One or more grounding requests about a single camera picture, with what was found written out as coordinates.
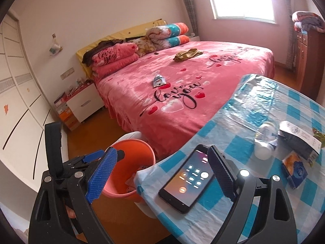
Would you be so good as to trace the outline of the person's left hand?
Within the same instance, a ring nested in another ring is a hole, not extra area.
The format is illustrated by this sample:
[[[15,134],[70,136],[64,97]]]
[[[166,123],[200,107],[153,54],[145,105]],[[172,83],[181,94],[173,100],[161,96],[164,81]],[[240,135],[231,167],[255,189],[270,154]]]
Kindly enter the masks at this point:
[[[71,209],[70,207],[66,206],[66,210],[67,210],[67,214],[68,214],[68,217],[70,219],[76,219],[76,213],[73,209]]]

